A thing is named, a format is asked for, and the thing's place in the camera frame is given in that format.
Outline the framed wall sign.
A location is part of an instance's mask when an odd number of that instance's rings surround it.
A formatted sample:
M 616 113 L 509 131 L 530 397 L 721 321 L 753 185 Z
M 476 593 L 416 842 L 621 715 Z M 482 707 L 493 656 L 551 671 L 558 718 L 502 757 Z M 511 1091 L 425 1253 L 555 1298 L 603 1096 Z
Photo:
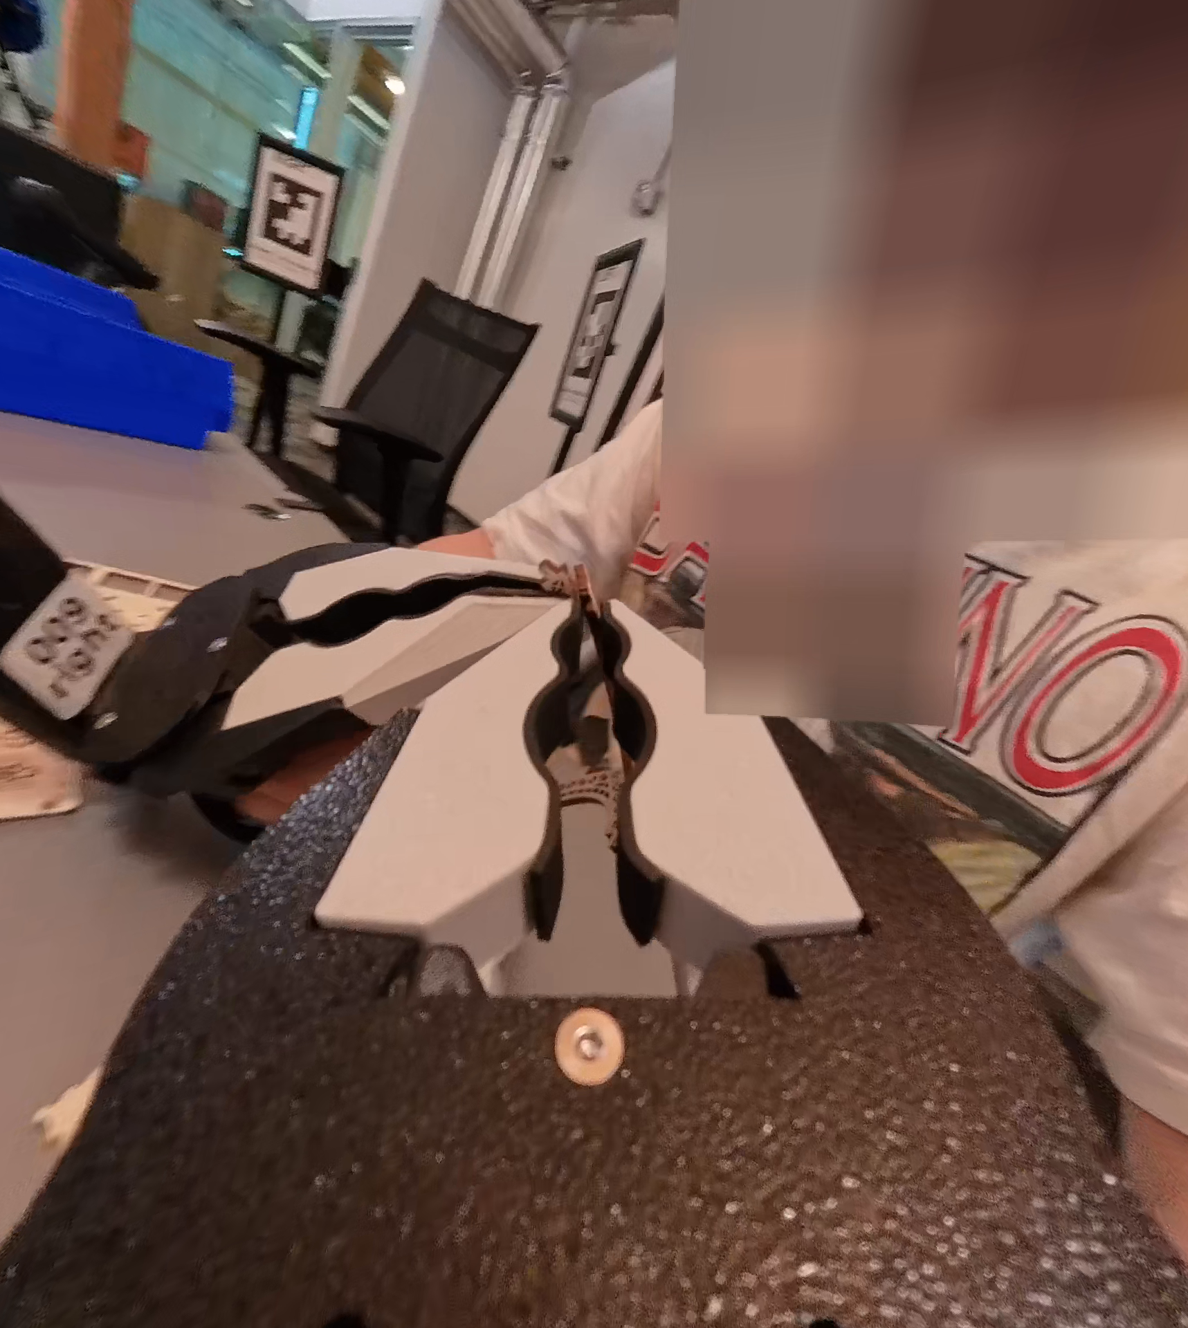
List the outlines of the framed wall sign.
M 569 430 L 584 426 L 644 245 L 621 243 L 592 263 L 548 411 Z

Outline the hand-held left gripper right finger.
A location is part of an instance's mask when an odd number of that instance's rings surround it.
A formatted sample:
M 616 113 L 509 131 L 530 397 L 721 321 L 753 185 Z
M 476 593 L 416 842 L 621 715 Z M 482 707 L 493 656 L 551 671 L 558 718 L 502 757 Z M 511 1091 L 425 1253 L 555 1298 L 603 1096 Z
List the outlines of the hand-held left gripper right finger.
M 864 912 L 757 717 L 710 714 L 702 663 L 620 602 L 596 647 L 621 758 L 617 898 L 696 990 L 720 956 L 857 931 Z

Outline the wooden piece with jagged edges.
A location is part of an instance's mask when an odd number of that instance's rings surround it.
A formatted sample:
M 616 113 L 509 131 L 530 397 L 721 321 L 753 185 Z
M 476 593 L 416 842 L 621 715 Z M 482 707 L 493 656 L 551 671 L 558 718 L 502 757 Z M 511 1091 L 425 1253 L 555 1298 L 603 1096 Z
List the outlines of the wooden piece with jagged edges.
M 52 1154 L 62 1154 L 80 1132 L 92 1098 L 104 1078 L 104 1068 L 65 1089 L 52 1103 L 34 1109 L 30 1125 L 37 1132 L 40 1145 Z

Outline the black-white marker sign on stand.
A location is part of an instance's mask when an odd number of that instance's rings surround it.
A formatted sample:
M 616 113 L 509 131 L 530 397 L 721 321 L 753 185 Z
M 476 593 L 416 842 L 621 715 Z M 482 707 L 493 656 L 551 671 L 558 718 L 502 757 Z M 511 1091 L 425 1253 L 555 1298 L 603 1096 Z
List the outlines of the black-white marker sign on stand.
M 344 169 L 290 141 L 256 138 L 239 270 L 307 297 L 325 292 Z

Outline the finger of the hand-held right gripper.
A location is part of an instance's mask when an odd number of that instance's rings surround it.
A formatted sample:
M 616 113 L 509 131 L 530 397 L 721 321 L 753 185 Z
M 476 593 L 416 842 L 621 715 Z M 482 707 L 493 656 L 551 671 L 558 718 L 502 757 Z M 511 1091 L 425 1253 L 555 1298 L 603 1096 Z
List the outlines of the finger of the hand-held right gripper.
M 279 595 L 279 614 L 299 640 L 356 640 L 477 595 L 548 599 L 552 591 L 522 563 L 387 546 L 295 573 Z
M 477 658 L 544 618 L 547 596 L 476 592 L 418 617 L 386 621 L 340 645 L 286 645 L 241 683 L 223 728 L 277 719 L 324 703 L 372 726 L 419 705 Z

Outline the black office chair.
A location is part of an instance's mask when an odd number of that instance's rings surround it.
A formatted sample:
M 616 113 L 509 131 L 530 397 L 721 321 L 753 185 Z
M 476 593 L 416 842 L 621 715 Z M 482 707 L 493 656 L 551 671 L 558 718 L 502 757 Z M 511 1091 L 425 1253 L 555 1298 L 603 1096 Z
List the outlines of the black office chair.
M 441 535 L 457 473 L 537 332 L 423 278 L 346 404 L 313 409 L 335 433 L 333 491 L 376 516 L 380 544 Z

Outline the metal wall pipes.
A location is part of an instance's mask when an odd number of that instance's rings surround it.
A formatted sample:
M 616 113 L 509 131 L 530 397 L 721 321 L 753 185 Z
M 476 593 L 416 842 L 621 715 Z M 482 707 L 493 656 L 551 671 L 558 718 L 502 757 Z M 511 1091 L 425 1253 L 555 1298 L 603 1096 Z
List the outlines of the metal wall pipes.
M 567 105 L 569 64 L 547 75 L 523 75 L 512 90 L 454 285 L 454 293 L 473 304 L 498 307 L 502 299 L 538 177 Z

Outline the person's right hand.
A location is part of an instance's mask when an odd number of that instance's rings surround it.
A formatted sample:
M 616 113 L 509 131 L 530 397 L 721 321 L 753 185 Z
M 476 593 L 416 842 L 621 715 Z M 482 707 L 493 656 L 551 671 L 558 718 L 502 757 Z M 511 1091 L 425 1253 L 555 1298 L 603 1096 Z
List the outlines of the person's right hand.
M 278 822 L 303 794 L 322 782 L 375 732 L 367 725 L 311 744 L 260 784 L 232 804 L 234 813 L 248 824 L 270 826 Z

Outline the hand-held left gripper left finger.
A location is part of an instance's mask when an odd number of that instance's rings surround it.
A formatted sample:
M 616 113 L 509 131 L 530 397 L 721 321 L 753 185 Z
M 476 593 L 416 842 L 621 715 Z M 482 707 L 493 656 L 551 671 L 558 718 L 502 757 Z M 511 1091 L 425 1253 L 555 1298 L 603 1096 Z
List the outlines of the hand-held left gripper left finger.
M 325 928 L 469 959 L 488 995 L 562 901 L 569 693 L 585 631 L 562 600 L 429 697 L 314 910 Z

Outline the blue plastic bin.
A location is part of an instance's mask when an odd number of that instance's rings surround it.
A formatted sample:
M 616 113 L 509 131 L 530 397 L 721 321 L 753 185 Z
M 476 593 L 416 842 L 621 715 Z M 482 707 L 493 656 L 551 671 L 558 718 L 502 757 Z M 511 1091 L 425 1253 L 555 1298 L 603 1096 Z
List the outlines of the blue plastic bin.
M 200 451 L 234 369 L 141 328 L 120 293 L 0 246 L 0 414 Z

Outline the black monitor on arm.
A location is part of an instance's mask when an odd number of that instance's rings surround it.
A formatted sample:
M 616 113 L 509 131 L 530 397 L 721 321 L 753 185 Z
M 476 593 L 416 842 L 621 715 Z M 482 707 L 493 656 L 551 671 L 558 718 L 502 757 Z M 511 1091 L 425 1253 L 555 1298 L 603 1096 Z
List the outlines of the black monitor on arm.
M 156 290 L 159 277 L 122 245 L 124 191 L 0 120 L 0 248 L 110 290 Z

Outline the wooden lattice tower side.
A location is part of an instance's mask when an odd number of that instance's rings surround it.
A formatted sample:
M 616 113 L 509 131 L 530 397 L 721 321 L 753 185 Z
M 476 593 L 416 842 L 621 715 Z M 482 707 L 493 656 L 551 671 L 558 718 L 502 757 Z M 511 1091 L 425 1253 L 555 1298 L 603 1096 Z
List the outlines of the wooden lattice tower side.
M 602 812 L 608 847 L 619 847 L 617 801 L 624 768 L 612 732 L 612 704 L 601 658 L 588 632 L 581 639 L 576 679 L 569 692 L 572 740 L 548 759 L 565 808 L 594 806 Z

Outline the wooden sheet with rectangular cutouts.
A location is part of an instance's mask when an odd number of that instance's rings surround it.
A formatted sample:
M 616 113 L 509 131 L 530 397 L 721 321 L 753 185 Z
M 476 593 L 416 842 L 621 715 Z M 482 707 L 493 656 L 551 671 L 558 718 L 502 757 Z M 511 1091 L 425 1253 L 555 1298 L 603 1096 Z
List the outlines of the wooden sheet with rectangular cutouts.
M 65 566 L 86 577 L 120 620 L 138 634 L 156 629 L 196 589 L 173 580 L 76 559 L 66 559 Z

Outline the cardboard boxes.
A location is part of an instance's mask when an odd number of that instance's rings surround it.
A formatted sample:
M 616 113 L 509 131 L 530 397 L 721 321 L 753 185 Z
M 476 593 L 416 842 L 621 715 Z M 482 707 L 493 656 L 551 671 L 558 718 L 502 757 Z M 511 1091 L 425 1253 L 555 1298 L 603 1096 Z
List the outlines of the cardboard boxes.
M 158 278 L 153 290 L 127 290 L 144 328 L 195 351 L 217 351 L 198 322 L 213 322 L 218 313 L 223 237 L 177 207 L 134 194 L 123 203 L 120 243 Z

